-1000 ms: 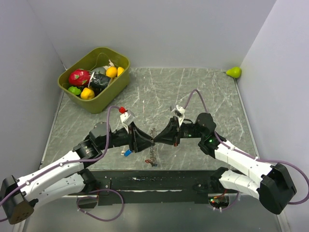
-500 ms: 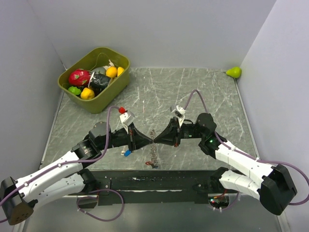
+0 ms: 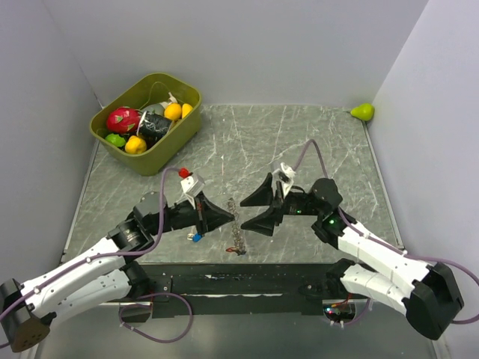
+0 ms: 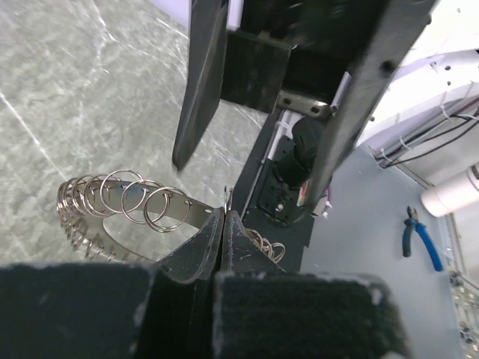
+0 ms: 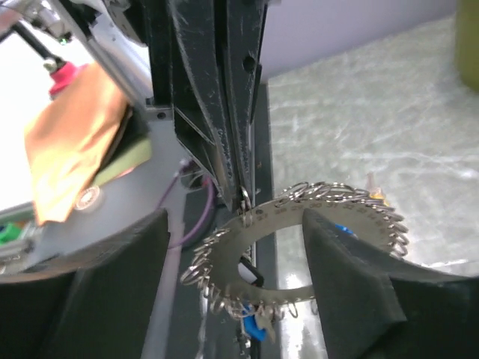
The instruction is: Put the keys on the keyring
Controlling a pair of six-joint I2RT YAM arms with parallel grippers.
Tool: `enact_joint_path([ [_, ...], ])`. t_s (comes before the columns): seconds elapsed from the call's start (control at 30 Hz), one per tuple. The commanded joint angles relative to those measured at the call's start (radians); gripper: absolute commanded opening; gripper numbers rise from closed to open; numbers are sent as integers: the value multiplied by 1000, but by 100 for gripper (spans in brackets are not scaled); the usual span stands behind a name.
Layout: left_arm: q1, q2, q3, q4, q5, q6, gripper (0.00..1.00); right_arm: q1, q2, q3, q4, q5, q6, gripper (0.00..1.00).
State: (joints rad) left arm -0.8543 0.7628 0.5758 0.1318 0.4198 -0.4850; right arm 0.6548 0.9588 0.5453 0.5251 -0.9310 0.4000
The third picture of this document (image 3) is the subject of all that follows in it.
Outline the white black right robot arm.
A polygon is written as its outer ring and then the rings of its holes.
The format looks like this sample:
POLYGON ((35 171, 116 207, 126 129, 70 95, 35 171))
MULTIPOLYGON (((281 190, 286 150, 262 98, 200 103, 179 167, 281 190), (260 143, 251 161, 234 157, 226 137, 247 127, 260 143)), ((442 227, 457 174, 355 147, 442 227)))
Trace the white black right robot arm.
POLYGON ((375 238, 341 208, 343 198, 332 179, 320 178, 309 191, 292 180, 267 174, 242 207, 264 206, 266 211, 244 222, 244 230, 271 236, 285 215, 316 217, 311 228, 317 238, 349 254, 327 274, 327 289, 336 298, 363 295, 403 314, 421 335, 437 340, 464 306, 456 278, 444 263, 434 265, 408 258, 375 238))

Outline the metal disc with key rings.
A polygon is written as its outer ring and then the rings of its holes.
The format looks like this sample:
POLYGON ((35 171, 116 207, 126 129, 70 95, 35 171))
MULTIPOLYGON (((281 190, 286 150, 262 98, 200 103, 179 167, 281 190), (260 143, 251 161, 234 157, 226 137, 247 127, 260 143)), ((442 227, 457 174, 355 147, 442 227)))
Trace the metal disc with key rings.
POLYGON ((235 200, 230 197, 227 201, 228 211, 234 216, 234 220, 231 223, 232 225, 232 236, 234 245, 227 248, 225 251, 227 253, 235 253, 237 256, 242 256, 246 254, 245 241, 242 237, 242 230, 239 224, 239 213, 237 211, 237 205, 235 200))

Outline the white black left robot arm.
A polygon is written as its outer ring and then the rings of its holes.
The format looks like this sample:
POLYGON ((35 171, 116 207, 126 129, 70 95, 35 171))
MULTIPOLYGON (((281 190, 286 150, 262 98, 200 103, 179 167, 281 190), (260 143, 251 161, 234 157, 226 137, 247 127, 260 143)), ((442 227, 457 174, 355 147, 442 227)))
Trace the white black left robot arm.
POLYGON ((145 297, 150 280, 137 259, 158 244, 161 230, 195 227, 204 236, 233 220, 233 214, 204 194, 173 206, 158 192, 144 195, 124 221, 84 253, 33 280, 10 279, 1 285, 6 345, 23 352, 63 319, 103 302, 145 297))

